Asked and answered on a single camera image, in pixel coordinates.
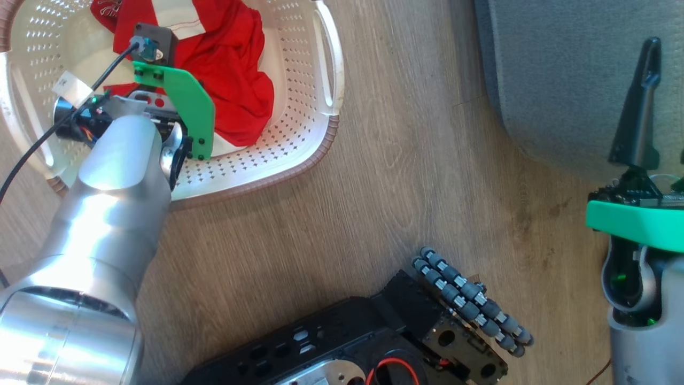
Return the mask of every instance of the wooden floor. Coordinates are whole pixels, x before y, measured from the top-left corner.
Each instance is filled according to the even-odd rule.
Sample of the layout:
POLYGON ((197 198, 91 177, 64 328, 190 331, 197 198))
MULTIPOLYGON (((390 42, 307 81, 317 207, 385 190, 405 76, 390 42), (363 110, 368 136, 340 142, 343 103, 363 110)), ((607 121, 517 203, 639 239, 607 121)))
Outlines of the wooden floor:
MULTIPOLYGON (((471 1, 326 3, 347 77, 332 150, 302 177, 170 215, 138 303, 142 383, 173 384, 309 312, 370 295, 431 245, 534 333, 524 358, 501 352, 502 384, 585 384, 609 358, 607 240, 583 224, 594 186, 528 160, 505 135, 471 1)), ((6 175, 19 154, 2 134, 6 175)), ((57 203, 26 168, 0 207, 0 266, 35 255, 57 203)), ((609 373, 596 382, 608 383, 609 373)))

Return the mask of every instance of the red cloth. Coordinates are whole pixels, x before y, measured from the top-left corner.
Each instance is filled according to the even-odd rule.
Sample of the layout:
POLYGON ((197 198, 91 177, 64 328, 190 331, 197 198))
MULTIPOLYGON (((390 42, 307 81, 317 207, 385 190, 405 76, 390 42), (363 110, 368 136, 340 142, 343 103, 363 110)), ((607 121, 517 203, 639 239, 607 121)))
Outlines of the red cloth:
MULTIPOLYGON (((90 9, 105 27, 114 22, 114 52, 129 47, 135 24, 158 25, 151 0, 120 0, 117 12, 102 13, 110 1, 116 2, 94 1, 90 9)), ((253 145, 271 118, 275 97, 271 79, 258 71, 264 46, 261 15, 241 0, 192 2, 206 33, 179 42, 174 66, 204 85, 216 106, 216 132, 235 146, 253 145)), ((132 87, 111 89, 128 95, 132 87)))

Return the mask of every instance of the basket handle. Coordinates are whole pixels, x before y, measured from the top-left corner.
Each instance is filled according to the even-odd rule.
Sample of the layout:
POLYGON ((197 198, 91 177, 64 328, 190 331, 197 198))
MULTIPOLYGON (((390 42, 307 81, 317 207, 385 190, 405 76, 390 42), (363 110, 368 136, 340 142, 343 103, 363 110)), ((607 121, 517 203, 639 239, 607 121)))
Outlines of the basket handle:
POLYGON ((319 63, 321 65, 321 77, 323 80, 323 93, 325 104, 322 111, 329 115, 339 115, 344 102, 344 58, 342 56, 342 44, 335 27, 335 22, 330 14, 330 9, 323 0, 316 0, 316 11, 314 14, 314 30, 316 32, 316 43, 318 48, 319 63), (332 92, 330 80, 328 78, 328 60, 326 59, 325 44, 330 50, 332 63, 332 92))

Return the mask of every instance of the red wire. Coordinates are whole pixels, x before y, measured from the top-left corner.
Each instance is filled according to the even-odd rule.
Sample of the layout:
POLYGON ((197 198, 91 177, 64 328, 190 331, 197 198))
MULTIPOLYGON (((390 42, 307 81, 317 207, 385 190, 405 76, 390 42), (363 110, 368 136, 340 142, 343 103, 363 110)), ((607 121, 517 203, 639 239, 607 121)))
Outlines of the red wire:
MULTIPOLYGON (((402 360, 401 358, 385 358, 384 360, 380 361, 378 363, 376 368, 382 367, 387 364, 401 364, 403 365, 408 371, 411 373, 411 377, 413 378, 413 383, 415 385, 421 385, 420 382, 418 381, 418 375, 416 375, 416 371, 413 370, 413 367, 406 361, 402 360)), ((373 381, 373 376, 376 374, 375 369, 371 369, 371 372, 368 373, 368 378, 366 379, 366 385, 371 385, 371 381, 373 381)))
POLYGON ((79 127, 81 128, 81 131, 83 131, 85 136, 88 138, 88 140, 92 142, 92 139, 95 137, 95 135, 93 135, 92 132, 90 132, 90 130, 85 128, 84 126, 80 125, 79 127))
POLYGON ((603 372, 605 372, 606 369, 608 369, 610 363, 611 360, 608 360, 608 363, 603 367, 603 369, 601 369, 591 380, 589 380, 589 382, 587 382, 587 385, 593 384, 594 381, 596 381, 596 379, 599 378, 603 374, 603 372))

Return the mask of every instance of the black cable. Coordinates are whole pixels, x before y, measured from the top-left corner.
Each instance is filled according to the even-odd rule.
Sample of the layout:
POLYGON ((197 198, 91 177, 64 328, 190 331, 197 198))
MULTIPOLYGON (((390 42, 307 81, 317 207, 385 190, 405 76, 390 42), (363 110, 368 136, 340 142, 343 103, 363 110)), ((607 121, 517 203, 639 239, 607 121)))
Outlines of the black cable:
MULTIPOLYGON (((92 85, 91 89, 96 90, 102 86, 102 83, 105 82, 105 80, 111 75, 111 73, 114 71, 116 66, 118 66, 128 55, 130 55, 133 51, 135 51, 138 48, 139 44, 134 43, 126 51, 123 51, 121 55, 119 55, 110 65, 107 67, 105 72, 100 76, 99 79, 92 85)), ((19 173, 19 170, 26 164, 26 162, 30 159, 30 157, 40 148, 40 146, 45 143, 45 141, 54 134, 59 127, 61 127, 63 124, 69 122, 71 120, 71 117, 74 116, 74 114, 81 114, 86 108, 88 107, 88 103, 83 104, 78 110, 71 112, 69 115, 65 116, 62 118, 60 121, 55 123, 54 126, 50 127, 43 136, 41 136, 29 149, 26 151, 24 156, 21 157, 21 159, 16 163, 12 171, 10 171, 10 174, 7 176, 7 179, 5 179, 5 183, 3 183, 2 188, 0 188, 0 204, 2 204, 2 201, 5 199, 5 194, 7 194, 7 190, 10 188, 10 184, 16 177, 16 175, 19 173)))
POLYGON ((10 287, 10 283, 9 281, 7 281, 7 277, 5 276, 5 273, 2 272, 2 270, 0 270, 0 284, 4 288, 10 287))

